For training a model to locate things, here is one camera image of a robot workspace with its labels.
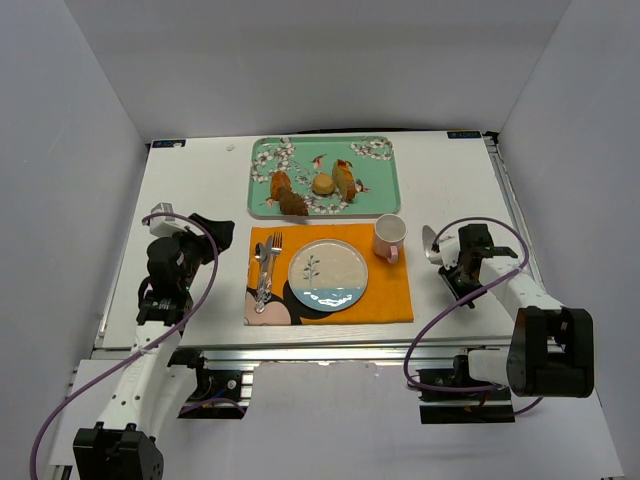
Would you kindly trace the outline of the sliced bread loaf piece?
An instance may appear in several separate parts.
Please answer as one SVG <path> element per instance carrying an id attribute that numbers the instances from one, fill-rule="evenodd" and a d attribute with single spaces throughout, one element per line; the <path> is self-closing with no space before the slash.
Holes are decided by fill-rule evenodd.
<path id="1" fill-rule="evenodd" d="M 342 199 L 350 203 L 357 194 L 350 164 L 345 160 L 337 159 L 332 168 L 332 178 Z"/>

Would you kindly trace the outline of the metal cake server wooden handle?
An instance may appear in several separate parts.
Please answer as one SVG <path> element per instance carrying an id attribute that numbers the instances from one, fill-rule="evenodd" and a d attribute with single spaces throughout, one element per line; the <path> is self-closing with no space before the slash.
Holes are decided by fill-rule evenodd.
<path id="1" fill-rule="evenodd" d="M 425 256 L 426 256 L 427 260 L 429 261 L 431 247 L 433 245 L 436 245 L 438 243 L 438 240 L 436 239 L 436 232 L 431 227 L 429 227 L 428 225 L 425 225 L 425 226 L 422 227 L 422 242 L 423 242 Z M 459 255 L 458 261 L 459 261 L 458 265 L 462 265 L 462 263 L 461 263 L 461 250 L 460 250 L 460 255 Z"/>

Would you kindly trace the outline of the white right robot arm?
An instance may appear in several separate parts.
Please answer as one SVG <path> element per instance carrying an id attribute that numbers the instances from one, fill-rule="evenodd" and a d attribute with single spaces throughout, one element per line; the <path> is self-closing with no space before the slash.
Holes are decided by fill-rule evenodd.
<path id="1" fill-rule="evenodd" d="M 497 246 L 484 223 L 451 238 L 428 240 L 429 261 L 454 298 L 492 294 L 514 321 L 509 348 L 476 348 L 456 358 L 455 378 L 509 388 L 519 397 L 586 398 L 594 389 L 593 319 L 556 300 L 525 272 L 508 246 Z"/>

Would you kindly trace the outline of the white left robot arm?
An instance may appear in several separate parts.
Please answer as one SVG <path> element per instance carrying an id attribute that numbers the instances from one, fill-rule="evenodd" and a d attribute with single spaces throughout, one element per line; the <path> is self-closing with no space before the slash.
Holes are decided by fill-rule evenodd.
<path id="1" fill-rule="evenodd" d="M 199 386 L 198 356 L 176 351 L 191 315 L 201 306 L 191 286 L 200 267 L 216 266 L 232 244 L 235 224 L 198 214 L 155 211 L 144 219 L 154 239 L 138 290 L 130 356 L 112 372 L 120 379 L 94 426 L 81 428 L 73 454 L 82 479 L 160 479 L 164 456 L 157 440 Z"/>

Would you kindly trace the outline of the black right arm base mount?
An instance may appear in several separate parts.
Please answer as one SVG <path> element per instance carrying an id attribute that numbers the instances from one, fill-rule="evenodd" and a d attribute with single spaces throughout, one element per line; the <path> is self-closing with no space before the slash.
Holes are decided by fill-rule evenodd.
<path id="1" fill-rule="evenodd" d="M 478 393 L 435 392 L 407 387 L 418 393 L 423 425 L 514 423 L 511 393 L 507 389 Z"/>

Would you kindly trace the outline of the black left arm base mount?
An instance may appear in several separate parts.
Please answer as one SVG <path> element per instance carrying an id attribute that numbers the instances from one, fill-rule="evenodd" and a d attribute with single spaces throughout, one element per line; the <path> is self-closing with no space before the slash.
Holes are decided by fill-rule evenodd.
<path id="1" fill-rule="evenodd" d="M 195 390 L 182 407 L 179 419 L 222 420 L 244 417 L 248 409 L 252 374 L 239 366 L 208 359 L 201 351 L 182 349 L 169 366 L 188 367 L 196 378 Z"/>

